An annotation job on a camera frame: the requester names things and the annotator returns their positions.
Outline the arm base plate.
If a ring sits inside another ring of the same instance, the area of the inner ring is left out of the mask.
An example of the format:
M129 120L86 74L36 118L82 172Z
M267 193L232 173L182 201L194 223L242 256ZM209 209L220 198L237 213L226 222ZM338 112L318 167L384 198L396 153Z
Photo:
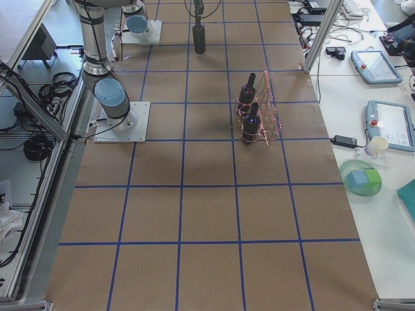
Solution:
M148 118L150 114L150 102L131 102L130 111L126 119L118 126L118 121L107 118L101 108L98 122L98 134L93 137L96 143L144 143L147 138Z
M162 20L137 19L126 22L122 32L124 45L158 45Z

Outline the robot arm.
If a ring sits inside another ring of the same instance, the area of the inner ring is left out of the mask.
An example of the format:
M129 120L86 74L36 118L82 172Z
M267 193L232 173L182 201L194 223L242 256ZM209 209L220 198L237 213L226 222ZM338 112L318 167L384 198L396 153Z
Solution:
M104 7L100 1L75 1L81 24L84 58L83 80L101 104L110 128L127 129L130 101L122 84L114 77L106 52Z
M193 1L195 25L193 29L197 34L204 35L205 27L202 24L202 15L204 13L203 1ZM153 27L148 20L147 10L142 1L134 1L131 5L122 8L126 23L125 27L135 38L145 38L153 33Z

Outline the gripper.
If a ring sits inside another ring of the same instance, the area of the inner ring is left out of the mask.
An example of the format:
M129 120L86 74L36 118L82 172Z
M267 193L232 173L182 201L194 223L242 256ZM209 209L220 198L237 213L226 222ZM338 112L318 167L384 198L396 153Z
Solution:
M203 0L194 0L193 5L194 5L195 15L196 16L202 16L203 13L204 13Z

